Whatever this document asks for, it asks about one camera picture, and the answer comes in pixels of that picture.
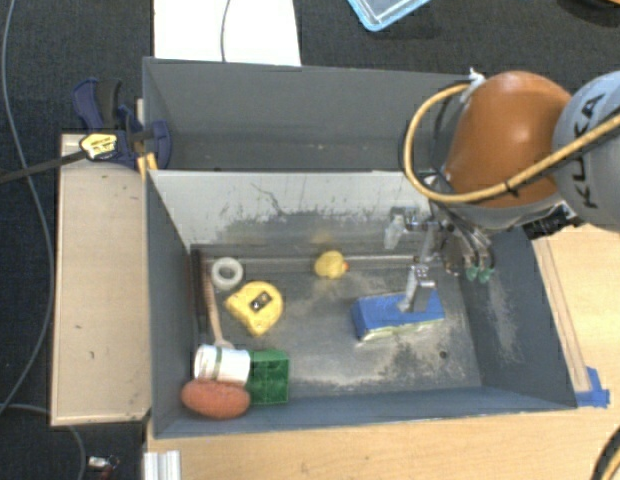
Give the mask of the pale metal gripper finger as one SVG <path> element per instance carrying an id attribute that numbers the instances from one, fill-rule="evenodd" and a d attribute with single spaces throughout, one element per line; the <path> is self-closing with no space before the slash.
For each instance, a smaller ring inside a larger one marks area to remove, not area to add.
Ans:
<path id="1" fill-rule="evenodd" d="M 435 288 L 436 282 L 429 274 L 429 267 L 425 264 L 412 265 L 408 270 L 404 297 L 398 303 L 399 309 L 404 313 L 424 312 Z"/>
<path id="2" fill-rule="evenodd" d="M 386 250 L 394 250 L 401 238 L 418 229 L 418 211 L 414 207 L 393 208 L 389 223 L 384 229 L 383 245 Z"/>

